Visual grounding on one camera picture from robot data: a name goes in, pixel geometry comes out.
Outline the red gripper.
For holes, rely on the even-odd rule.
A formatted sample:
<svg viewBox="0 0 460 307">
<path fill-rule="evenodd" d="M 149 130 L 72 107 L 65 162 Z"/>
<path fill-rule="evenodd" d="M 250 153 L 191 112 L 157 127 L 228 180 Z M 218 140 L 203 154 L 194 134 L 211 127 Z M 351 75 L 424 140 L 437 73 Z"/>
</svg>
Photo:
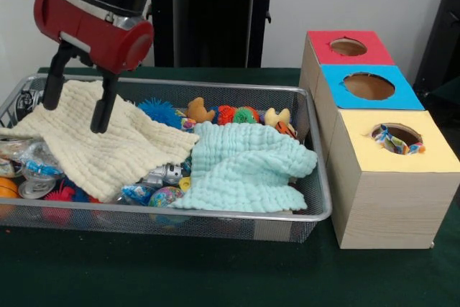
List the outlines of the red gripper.
<svg viewBox="0 0 460 307">
<path fill-rule="evenodd" d="M 35 0 L 33 13 L 39 31 L 61 42 L 48 71 L 44 108 L 57 108 L 65 81 L 64 69 L 76 46 L 88 53 L 103 77 L 103 94 L 96 102 L 91 131 L 105 133 L 117 96 L 118 74 L 136 69 L 145 59 L 153 42 L 152 24 L 141 17 L 119 15 L 109 22 L 107 11 L 83 0 Z"/>
</svg>

